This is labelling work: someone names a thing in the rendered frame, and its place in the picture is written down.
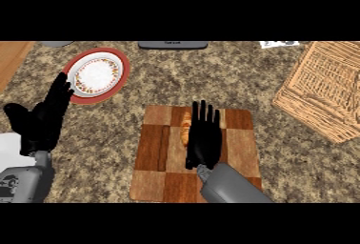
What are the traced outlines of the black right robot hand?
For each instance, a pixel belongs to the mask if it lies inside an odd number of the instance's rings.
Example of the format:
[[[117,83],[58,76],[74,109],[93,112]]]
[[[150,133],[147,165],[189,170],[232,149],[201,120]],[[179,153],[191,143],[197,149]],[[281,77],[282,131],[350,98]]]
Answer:
[[[198,165],[206,165],[213,170],[220,162],[223,149],[220,118],[220,111],[213,108],[213,105],[207,105],[206,101],[194,102],[186,156],[188,170],[197,168]]]

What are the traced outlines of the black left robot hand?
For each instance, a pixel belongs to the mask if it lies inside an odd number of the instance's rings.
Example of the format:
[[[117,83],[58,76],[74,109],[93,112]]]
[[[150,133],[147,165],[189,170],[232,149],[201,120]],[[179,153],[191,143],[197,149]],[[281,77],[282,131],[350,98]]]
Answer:
[[[33,110],[17,103],[3,107],[14,131],[21,136],[20,154],[34,156],[37,151],[51,152],[58,144],[64,116],[74,95],[68,75],[61,72],[51,85],[45,101]]]

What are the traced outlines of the golden brown croissant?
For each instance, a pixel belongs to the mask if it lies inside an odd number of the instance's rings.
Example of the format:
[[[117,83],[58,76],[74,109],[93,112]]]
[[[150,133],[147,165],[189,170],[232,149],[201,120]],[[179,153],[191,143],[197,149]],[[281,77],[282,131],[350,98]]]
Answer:
[[[191,126],[192,126],[192,114],[189,112],[185,112],[182,125],[181,125],[181,139],[185,147],[188,147],[189,145]]]

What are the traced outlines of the checkered wooden cutting board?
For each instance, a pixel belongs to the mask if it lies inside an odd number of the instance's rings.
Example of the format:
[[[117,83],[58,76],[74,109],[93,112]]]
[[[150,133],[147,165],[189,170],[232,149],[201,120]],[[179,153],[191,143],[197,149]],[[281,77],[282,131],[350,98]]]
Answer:
[[[130,188],[132,200],[204,203],[203,182],[197,169],[186,169],[186,147],[182,141],[183,116],[192,107],[148,105]],[[262,189],[251,112],[220,109],[223,131],[222,161]]]

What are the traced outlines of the wicker basket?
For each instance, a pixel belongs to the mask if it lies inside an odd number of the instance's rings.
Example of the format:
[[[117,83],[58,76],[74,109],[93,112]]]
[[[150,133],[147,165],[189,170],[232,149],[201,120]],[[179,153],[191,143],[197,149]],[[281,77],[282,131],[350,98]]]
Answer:
[[[360,137],[360,41],[306,46],[273,105],[334,143]]]

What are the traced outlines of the white flat object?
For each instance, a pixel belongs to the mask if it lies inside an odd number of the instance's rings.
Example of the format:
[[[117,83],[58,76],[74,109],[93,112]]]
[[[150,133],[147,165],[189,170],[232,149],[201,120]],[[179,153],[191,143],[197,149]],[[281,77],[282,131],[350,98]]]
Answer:
[[[0,133],[0,173],[18,167],[36,165],[36,158],[20,154],[21,136],[15,132]]]

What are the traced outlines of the white floral plate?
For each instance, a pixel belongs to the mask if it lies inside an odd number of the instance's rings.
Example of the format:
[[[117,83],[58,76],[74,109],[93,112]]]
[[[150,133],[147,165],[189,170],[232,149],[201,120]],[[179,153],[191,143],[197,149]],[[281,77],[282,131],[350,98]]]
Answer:
[[[68,81],[79,97],[105,94],[117,85],[124,72],[122,58],[111,52],[86,54],[71,65]]]

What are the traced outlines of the brown wooden panel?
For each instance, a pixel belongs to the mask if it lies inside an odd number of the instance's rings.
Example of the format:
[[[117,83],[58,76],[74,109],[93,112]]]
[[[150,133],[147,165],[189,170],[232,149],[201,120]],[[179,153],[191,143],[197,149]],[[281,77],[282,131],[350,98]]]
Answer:
[[[34,41],[0,41],[0,92],[8,87],[34,44]]]

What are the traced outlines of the red round placemat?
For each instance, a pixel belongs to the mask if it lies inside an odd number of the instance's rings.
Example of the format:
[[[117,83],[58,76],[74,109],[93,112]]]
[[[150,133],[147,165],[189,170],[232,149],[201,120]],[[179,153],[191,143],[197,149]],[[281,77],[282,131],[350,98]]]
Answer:
[[[62,72],[68,75],[74,104],[101,103],[119,93],[130,75],[130,61],[114,48],[95,48],[79,54]]]

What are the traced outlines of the grey rounded object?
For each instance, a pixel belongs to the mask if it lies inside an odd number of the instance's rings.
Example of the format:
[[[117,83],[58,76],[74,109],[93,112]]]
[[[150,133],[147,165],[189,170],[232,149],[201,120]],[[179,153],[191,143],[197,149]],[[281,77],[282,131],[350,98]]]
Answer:
[[[46,45],[48,47],[54,47],[54,48],[65,47],[73,43],[74,43],[74,41],[42,41],[43,45]]]

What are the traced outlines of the dark grey flat appliance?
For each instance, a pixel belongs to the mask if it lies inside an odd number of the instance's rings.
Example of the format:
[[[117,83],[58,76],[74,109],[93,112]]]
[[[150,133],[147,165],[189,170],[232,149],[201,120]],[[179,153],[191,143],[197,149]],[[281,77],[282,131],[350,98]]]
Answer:
[[[138,45],[148,50],[197,50],[206,49],[207,41],[139,41]]]

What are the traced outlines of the white patterned paper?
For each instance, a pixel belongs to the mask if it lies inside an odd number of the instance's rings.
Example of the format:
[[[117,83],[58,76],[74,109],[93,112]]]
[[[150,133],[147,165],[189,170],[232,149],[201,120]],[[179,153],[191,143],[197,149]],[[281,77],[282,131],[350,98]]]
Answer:
[[[263,49],[300,46],[299,41],[259,41]]]

